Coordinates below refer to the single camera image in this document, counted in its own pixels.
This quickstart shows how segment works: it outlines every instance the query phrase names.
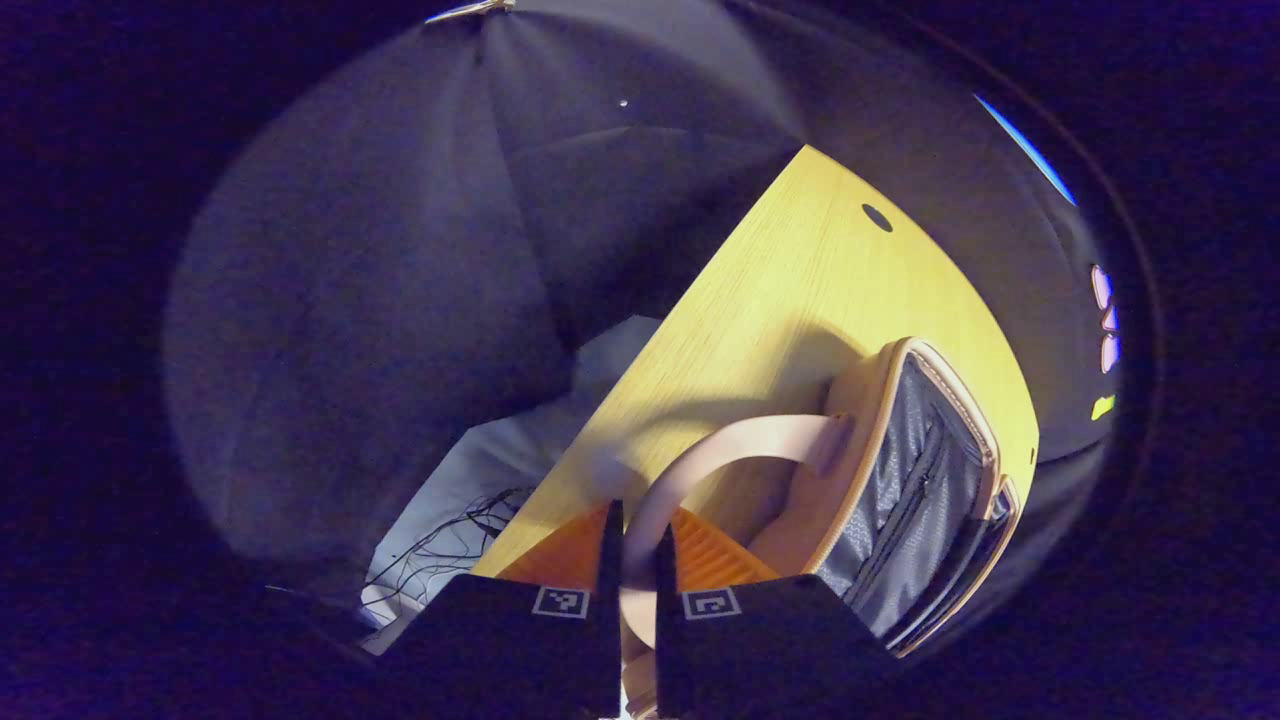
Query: wooden table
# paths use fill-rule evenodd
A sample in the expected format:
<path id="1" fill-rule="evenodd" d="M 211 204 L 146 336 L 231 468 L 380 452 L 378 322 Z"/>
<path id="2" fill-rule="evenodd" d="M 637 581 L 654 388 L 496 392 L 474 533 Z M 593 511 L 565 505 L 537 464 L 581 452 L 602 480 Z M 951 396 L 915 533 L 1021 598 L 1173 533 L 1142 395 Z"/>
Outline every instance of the wooden table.
<path id="1" fill-rule="evenodd" d="M 634 502 L 644 483 L 707 433 L 753 415 L 820 411 L 827 382 L 852 357 L 905 336 L 928 340 L 964 379 L 1025 502 L 1039 429 L 991 311 L 888 199 L 801 149 L 474 573 L 497 575 L 598 502 L 590 468 L 600 447 L 626 438 L 623 457 L 641 475 L 626 492 Z M 780 510 L 791 470 L 776 460 L 731 465 L 685 507 L 745 544 Z"/>

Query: white cloth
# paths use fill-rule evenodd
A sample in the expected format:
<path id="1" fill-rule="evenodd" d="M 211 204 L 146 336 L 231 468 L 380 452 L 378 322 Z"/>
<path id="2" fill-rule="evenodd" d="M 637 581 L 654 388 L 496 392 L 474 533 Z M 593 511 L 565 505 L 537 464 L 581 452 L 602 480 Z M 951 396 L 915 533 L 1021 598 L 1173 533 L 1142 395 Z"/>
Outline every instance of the white cloth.
<path id="1" fill-rule="evenodd" d="M 468 429 L 422 483 L 399 519 L 378 544 L 367 579 L 389 565 L 376 584 L 365 588 L 365 602 L 394 594 L 401 588 L 412 600 L 389 600 L 370 606 L 374 619 L 387 625 L 404 612 L 416 614 L 448 580 L 475 564 L 457 562 L 458 570 L 438 574 L 429 566 L 440 560 L 404 552 L 440 524 L 462 515 L 477 498 L 515 487 L 535 487 L 568 448 L 595 409 L 658 329 L 659 320 L 632 316 L 593 338 L 577 352 L 572 388 L 564 396 L 531 410 Z M 472 523 L 458 523 L 440 533 L 428 550 L 443 555 L 474 555 L 485 541 Z"/>

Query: beige bag handle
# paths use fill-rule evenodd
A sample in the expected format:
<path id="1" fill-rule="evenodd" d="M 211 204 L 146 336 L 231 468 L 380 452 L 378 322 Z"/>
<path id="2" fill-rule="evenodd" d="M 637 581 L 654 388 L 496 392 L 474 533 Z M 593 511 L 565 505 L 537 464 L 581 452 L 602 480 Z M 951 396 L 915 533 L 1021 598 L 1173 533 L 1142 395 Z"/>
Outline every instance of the beige bag handle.
<path id="1" fill-rule="evenodd" d="M 724 425 L 689 447 L 658 475 L 622 537 L 622 583 L 654 589 L 654 552 L 685 497 L 713 471 L 748 457 L 781 457 L 822 473 L 838 457 L 852 419 L 847 415 L 764 415 Z"/>

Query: blue light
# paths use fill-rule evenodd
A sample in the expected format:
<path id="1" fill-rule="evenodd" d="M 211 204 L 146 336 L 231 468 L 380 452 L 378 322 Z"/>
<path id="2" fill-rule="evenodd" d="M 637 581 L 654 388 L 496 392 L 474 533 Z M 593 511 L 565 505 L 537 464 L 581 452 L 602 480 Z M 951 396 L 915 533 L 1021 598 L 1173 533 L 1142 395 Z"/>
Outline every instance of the blue light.
<path id="1" fill-rule="evenodd" d="M 1053 183 L 1053 187 L 1056 187 L 1057 191 L 1062 193 L 1062 197 L 1065 197 L 1066 201 L 1070 202 L 1071 205 L 1075 205 L 1075 197 L 1073 197 L 1071 193 L 1066 190 L 1066 186 L 1062 184 L 1062 178 L 1057 177 L 1057 173 L 1053 172 L 1053 168 L 1050 167 L 1048 160 L 1046 160 L 1044 156 L 1039 154 L 1039 150 L 1036 150 L 1036 146 L 1032 145 L 1030 141 L 1027 140 L 1027 137 L 1023 133 L 1018 132 L 1018 128 L 1011 126 L 1009 120 L 1005 119 L 1004 115 L 1001 115 L 1000 113 L 996 111 L 995 108 L 988 105 L 986 100 L 978 97 L 977 95 L 974 95 L 974 99 L 977 99 L 978 102 L 982 102 L 982 106 L 986 108 L 988 113 L 991 113 L 992 118 L 996 118 L 996 122 L 1000 123 L 1000 127 L 1005 128 L 1005 132 L 1009 133 L 1009 137 L 1014 138 L 1014 142 L 1016 142 L 1018 146 L 1023 149 L 1023 152 L 1025 152 L 1027 156 L 1032 159 L 1032 163 L 1036 163 L 1036 167 L 1039 168 L 1041 173 L 1044 174 L 1048 182 Z"/>

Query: black cable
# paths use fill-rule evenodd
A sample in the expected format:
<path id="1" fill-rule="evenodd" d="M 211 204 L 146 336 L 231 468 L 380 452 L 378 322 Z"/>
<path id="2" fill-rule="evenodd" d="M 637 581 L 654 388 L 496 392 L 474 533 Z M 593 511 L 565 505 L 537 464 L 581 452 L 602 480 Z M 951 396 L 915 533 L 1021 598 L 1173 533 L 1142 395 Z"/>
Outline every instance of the black cable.
<path id="1" fill-rule="evenodd" d="M 381 612 L 379 612 L 379 611 L 376 611 L 376 610 L 369 610 L 369 611 L 370 611 L 370 612 L 372 612 L 374 615 L 376 615 L 378 618 L 381 618 L 383 620 L 387 620 L 387 624 L 388 624 L 388 625 L 390 625 L 392 623 L 394 623 L 394 620 L 393 620 L 393 619 L 390 619 L 390 618 L 388 618 L 388 616 L 383 615 Z"/>
<path id="2" fill-rule="evenodd" d="M 397 564 L 401 565 L 399 577 L 397 577 L 397 579 L 396 579 L 396 592 L 392 593 L 392 594 L 389 594 L 389 596 L 387 596 L 387 597 L 383 597 L 383 598 L 379 598 L 379 600 L 374 600 L 374 601 L 370 601 L 370 602 L 365 602 L 360 607 L 367 607 L 369 605 L 383 602 L 383 601 L 390 600 L 392 597 L 397 597 L 399 594 L 403 594 L 403 591 L 408 585 L 408 583 L 411 583 L 415 577 L 417 577 L 420 573 L 422 573 L 425 570 L 431 570 L 431 569 L 436 570 L 433 575 L 430 575 L 428 578 L 428 583 L 429 583 L 431 578 L 434 578 L 436 574 L 439 574 L 443 570 L 447 570 L 447 569 L 452 569 L 452 570 L 467 570 L 467 569 L 470 569 L 470 566 L 451 565 L 451 564 L 435 564 L 435 565 L 426 565 L 426 566 L 415 569 L 415 571 L 408 578 L 404 578 L 404 571 L 408 569 L 410 561 L 411 561 L 411 559 L 413 556 L 429 557 L 429 559 L 433 559 L 433 560 L 449 560 L 449 561 L 454 561 L 454 562 L 457 562 L 457 561 L 465 561 L 465 560 L 479 560 L 480 556 L 484 555 L 485 547 L 488 546 L 488 539 L 493 538 L 493 537 L 497 537 L 497 533 L 500 533 L 500 530 L 502 530 L 500 528 L 495 528 L 494 525 L 489 525 L 486 523 L 483 523 L 481 520 L 490 520 L 490 521 L 497 520 L 497 521 L 500 521 L 503 524 L 503 527 L 506 527 L 506 524 L 511 521 L 511 518 L 504 518 L 502 515 L 495 514 L 493 511 L 494 507 L 497 507 L 498 505 L 504 505 L 506 507 L 508 507 L 509 510 L 512 510 L 512 515 L 515 515 L 515 512 L 517 512 L 520 510 L 520 507 L 524 505 L 524 502 L 521 502 L 520 505 L 513 505 L 512 502 L 508 501 L 508 498 L 511 498 L 513 495 L 517 495 L 517 493 L 531 493 L 532 489 L 534 488 L 531 488 L 531 487 L 508 488 L 508 489 L 504 489 L 504 491 L 502 491 L 502 492 L 499 492 L 499 493 L 497 493 L 495 496 L 492 496 L 492 497 L 484 497 L 484 496 L 481 496 L 481 497 L 477 497 L 477 498 L 472 500 L 470 503 L 467 503 L 466 509 L 462 511 L 462 514 L 460 516 L 453 518 L 451 520 L 447 520 L 447 521 L 442 523 L 440 525 L 435 527 L 431 532 L 429 532 L 428 534 L 425 534 L 421 539 L 419 539 L 412 546 L 410 546 L 404 552 L 402 552 L 392 564 L 389 564 L 385 568 L 383 568 L 376 575 L 374 575 L 372 579 L 370 579 L 367 583 L 365 583 L 366 588 L 370 587 L 370 585 L 374 585 L 379 579 L 381 579 L 383 575 L 385 575 L 388 571 L 390 571 L 392 568 L 394 568 Z M 442 532 L 444 532 L 445 529 L 452 529 L 454 525 L 457 525 L 460 523 L 467 523 L 467 521 L 470 521 L 471 524 L 474 524 L 477 528 L 480 528 L 480 530 L 483 533 L 481 542 L 480 542 L 480 552 L 472 553 L 470 546 L 466 543 L 466 541 L 462 539 L 461 536 L 457 534 L 457 530 L 453 530 L 453 533 L 454 533 L 454 537 L 457 537 L 458 541 L 462 543 L 462 546 L 465 548 L 465 555 L 436 553 L 436 552 L 431 552 L 431 551 L 424 550 L 424 547 L 426 544 L 430 544 L 431 542 L 434 542 L 439 537 L 439 534 Z M 426 584 L 424 583 L 424 593 L 422 594 L 425 594 L 425 589 L 426 589 Z"/>
<path id="3" fill-rule="evenodd" d="M 316 605 L 316 606 L 312 606 L 312 607 L 328 607 L 330 612 L 334 612 L 334 611 L 338 610 L 337 607 L 330 607 L 328 605 L 325 605 L 323 598 L 320 598 L 319 596 L 311 594 L 308 592 L 301 592 L 301 591 L 296 591 L 296 589 L 292 589 L 292 588 L 285 588 L 285 587 L 273 585 L 273 584 L 265 584 L 262 587 L 265 589 L 269 589 L 269 591 L 280 592 L 280 593 L 284 593 L 284 594 L 288 594 L 288 596 L 297 596 L 297 597 L 302 597 L 302 598 L 306 598 L 306 600 L 310 600 L 310 601 L 317 601 L 320 603 L 320 605 Z M 370 612 L 372 612 L 374 615 L 381 618 L 383 620 L 387 620 L 388 623 L 392 621 L 390 618 L 383 615 L 381 612 L 378 612 L 376 610 L 370 610 Z"/>

